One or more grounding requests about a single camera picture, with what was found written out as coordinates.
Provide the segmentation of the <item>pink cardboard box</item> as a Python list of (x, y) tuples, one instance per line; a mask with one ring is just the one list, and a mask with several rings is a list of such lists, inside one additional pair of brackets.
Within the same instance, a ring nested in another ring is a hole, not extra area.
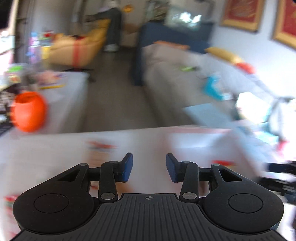
[(230, 129), (175, 126), (168, 130), (166, 143), (168, 152), (179, 161), (191, 161), (207, 168), (221, 161), (249, 179), (258, 175), (253, 161)]

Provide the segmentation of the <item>white coffee table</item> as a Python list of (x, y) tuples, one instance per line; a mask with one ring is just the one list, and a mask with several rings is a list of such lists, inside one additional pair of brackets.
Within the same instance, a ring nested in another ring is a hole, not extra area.
[(62, 72), (60, 88), (45, 89), (42, 96), (48, 104), (45, 125), (37, 134), (78, 133), (86, 116), (89, 74)]

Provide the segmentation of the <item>grey covered sofa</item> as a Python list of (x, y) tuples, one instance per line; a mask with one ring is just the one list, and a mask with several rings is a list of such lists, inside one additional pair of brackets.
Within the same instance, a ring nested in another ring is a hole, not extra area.
[[(211, 103), (232, 121), (237, 119), (236, 98), (251, 92), (271, 106), (277, 96), (261, 83), (253, 82), (230, 65), (209, 54), (200, 54), (165, 45), (141, 49), (142, 81), (152, 108), (165, 126), (191, 125), (184, 108)], [(217, 87), (229, 100), (215, 100), (204, 93), (210, 75), (218, 77)]]

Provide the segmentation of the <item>orange pumpkin container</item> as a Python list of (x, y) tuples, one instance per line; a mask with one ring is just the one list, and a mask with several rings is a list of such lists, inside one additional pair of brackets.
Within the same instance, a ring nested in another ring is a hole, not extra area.
[(47, 119), (45, 99), (35, 91), (18, 94), (11, 108), (11, 119), (14, 126), (23, 132), (39, 130)]

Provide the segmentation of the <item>yellow cushion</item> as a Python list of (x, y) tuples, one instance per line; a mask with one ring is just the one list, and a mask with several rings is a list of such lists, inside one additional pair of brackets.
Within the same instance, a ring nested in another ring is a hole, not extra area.
[(220, 58), (226, 62), (231, 63), (232, 65), (243, 63), (244, 60), (238, 55), (227, 51), (226, 49), (218, 48), (218, 47), (209, 47), (205, 49), (206, 53), (209, 53), (217, 58)]

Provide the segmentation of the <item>dark coat on stand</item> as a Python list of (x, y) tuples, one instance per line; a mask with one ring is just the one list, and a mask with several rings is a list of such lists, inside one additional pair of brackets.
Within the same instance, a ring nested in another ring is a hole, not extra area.
[(94, 15), (87, 15), (85, 17), (86, 22), (93, 22), (103, 19), (110, 20), (104, 51), (111, 53), (118, 52), (122, 29), (122, 11), (119, 8), (118, 1), (105, 2), (104, 6), (99, 10), (98, 13)]

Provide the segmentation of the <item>blue fish tank cabinet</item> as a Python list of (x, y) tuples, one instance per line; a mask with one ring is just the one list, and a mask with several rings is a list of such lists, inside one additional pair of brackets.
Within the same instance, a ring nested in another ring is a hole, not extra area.
[(156, 46), (171, 47), (180, 50), (191, 50), (204, 53), (209, 47), (214, 22), (210, 21), (215, 4), (209, 4), (208, 12), (195, 15), (179, 6), (170, 4), (169, 1), (147, 1), (145, 4), (144, 23), (138, 31), (135, 52), (129, 71), (132, 84), (144, 84), (144, 61), (142, 50), (144, 47), (155, 44)]

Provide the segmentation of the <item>red framed wall picture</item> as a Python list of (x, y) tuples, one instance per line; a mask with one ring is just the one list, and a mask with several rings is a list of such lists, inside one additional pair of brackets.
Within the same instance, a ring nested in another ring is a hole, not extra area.
[(255, 33), (261, 23), (264, 4), (264, 0), (225, 1), (220, 25)]

